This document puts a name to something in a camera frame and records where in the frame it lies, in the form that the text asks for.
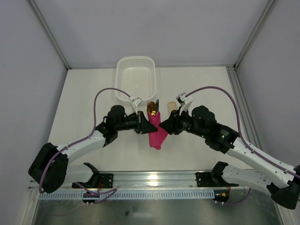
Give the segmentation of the magenta paper napkin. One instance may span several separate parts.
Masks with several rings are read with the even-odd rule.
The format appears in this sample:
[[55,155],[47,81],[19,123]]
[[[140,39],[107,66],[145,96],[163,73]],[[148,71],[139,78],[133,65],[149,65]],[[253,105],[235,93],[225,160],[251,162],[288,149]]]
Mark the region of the magenta paper napkin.
[[160,150],[164,140],[167,138],[168,133],[162,129],[159,124],[161,123],[160,112],[155,115],[147,113],[149,122],[157,128],[156,132],[149,133],[149,145],[156,150]]

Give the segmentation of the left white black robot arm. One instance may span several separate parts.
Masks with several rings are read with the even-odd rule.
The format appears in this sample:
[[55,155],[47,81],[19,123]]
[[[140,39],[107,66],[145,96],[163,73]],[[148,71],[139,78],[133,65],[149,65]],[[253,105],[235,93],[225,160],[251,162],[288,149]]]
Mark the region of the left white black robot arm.
[[53,193],[66,184],[72,184],[74,188],[97,188],[102,178],[100,171],[90,163],[72,163],[89,152],[111,144],[118,137],[118,132],[125,130],[148,134],[158,129],[142,111],[126,115],[123,106],[114,105],[87,137],[65,145],[44,144],[28,173],[39,184],[40,193]]

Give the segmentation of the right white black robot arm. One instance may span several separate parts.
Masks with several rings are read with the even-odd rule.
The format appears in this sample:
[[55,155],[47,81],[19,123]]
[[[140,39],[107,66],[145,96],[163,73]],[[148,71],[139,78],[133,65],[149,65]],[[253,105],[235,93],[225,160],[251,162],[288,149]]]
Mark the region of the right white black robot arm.
[[217,123],[214,113],[205,106],[192,114],[173,110],[169,118],[159,124],[170,135],[186,131],[205,139],[211,149],[234,157],[251,167],[243,170],[226,162],[217,162],[211,170],[218,186],[238,185],[258,190],[278,205],[293,210],[300,198],[300,168],[279,162],[262,152],[228,126]]

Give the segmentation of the gold spoon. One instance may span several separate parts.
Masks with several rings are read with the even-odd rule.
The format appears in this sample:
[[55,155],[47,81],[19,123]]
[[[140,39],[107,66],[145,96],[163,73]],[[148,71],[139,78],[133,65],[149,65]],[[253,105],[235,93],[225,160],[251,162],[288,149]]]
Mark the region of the gold spoon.
[[155,116],[158,112],[157,104],[153,101],[147,102],[147,114]]

